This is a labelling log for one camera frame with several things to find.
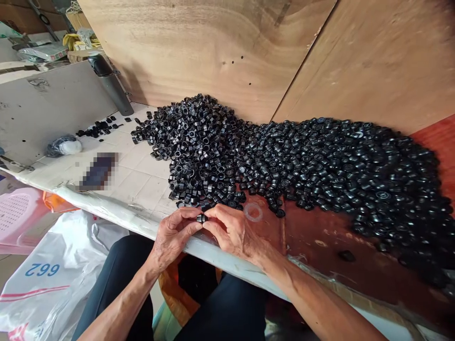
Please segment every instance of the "forearm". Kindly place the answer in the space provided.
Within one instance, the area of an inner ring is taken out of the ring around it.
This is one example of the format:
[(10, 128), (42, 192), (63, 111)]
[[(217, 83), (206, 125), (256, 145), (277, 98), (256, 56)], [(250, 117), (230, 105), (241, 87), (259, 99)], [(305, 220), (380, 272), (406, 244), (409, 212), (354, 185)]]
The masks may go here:
[(125, 340), (158, 279), (159, 269), (144, 265), (120, 295), (93, 321), (78, 341)]
[(354, 308), (269, 243), (261, 241), (253, 263), (286, 294), (321, 340), (384, 340)]

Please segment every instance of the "green object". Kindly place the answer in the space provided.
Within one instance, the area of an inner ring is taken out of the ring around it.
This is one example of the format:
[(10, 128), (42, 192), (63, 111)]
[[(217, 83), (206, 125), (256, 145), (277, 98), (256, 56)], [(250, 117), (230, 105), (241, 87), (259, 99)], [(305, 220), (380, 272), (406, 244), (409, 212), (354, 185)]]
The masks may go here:
[(0, 21), (0, 38), (22, 37), (22, 35), (11, 27)]
[(153, 337), (156, 341), (173, 341), (182, 330), (166, 302), (161, 305), (153, 318), (152, 327), (154, 330)]

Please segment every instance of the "black fabric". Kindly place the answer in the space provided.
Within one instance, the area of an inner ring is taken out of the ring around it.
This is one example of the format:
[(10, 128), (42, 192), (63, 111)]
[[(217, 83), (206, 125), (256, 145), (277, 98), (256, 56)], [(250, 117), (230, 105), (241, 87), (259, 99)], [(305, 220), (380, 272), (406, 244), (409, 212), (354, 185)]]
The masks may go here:
[[(76, 327), (73, 341), (128, 285), (152, 247), (153, 241), (140, 235), (124, 237), (112, 246)], [(220, 284), (175, 340), (265, 340), (267, 296), (266, 291), (223, 273)], [(139, 311), (127, 340), (152, 341), (152, 321), (153, 307), (149, 297)]]
[[(87, 300), (72, 340), (77, 340), (104, 309), (126, 288), (145, 263), (153, 241), (141, 235), (123, 237), (112, 245), (103, 269)], [(153, 340), (153, 306), (150, 296), (134, 321), (127, 341)]]
[(200, 305), (217, 288), (215, 267), (203, 260), (186, 255), (179, 265), (179, 286)]

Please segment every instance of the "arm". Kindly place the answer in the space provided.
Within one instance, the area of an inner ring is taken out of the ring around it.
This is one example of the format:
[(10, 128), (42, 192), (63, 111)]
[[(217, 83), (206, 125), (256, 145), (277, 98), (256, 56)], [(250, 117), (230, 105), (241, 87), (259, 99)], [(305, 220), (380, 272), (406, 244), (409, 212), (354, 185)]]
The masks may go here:
[(224, 251), (259, 267), (291, 300), (321, 340), (385, 340), (353, 307), (325, 288), (260, 239), (243, 212), (217, 205), (205, 213), (212, 218), (203, 227)]
[(161, 221), (152, 252), (144, 265), (120, 295), (81, 335), (79, 341), (126, 340), (160, 273), (178, 257), (190, 236), (202, 228), (201, 223), (194, 221), (199, 214), (201, 211), (198, 208), (183, 207)]

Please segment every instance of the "white plastic sheet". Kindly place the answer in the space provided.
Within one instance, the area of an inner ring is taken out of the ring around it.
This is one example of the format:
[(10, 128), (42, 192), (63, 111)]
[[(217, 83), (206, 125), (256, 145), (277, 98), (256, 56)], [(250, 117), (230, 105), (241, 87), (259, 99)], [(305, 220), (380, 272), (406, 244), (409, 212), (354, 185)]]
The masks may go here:
[(60, 216), (0, 295), (14, 341), (69, 340), (107, 254), (128, 230), (79, 210)]

